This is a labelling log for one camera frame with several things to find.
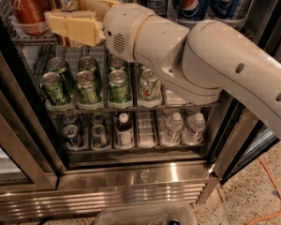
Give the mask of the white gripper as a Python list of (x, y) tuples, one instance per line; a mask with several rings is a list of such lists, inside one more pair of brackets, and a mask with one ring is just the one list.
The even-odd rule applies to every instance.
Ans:
[(155, 15), (151, 9), (135, 3), (119, 5), (114, 0), (81, 0), (81, 9), (84, 11), (46, 12), (46, 23), (54, 34), (83, 45), (96, 46), (106, 36), (110, 54), (135, 61), (136, 37), (142, 25)]

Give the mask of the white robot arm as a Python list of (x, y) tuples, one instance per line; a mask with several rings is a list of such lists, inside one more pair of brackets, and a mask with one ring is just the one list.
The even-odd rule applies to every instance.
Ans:
[(50, 30), (143, 64), (171, 91), (205, 105), (226, 91), (281, 141), (281, 64), (234, 28), (204, 20), (193, 28), (135, 3), (83, 0), (83, 11), (49, 11)]

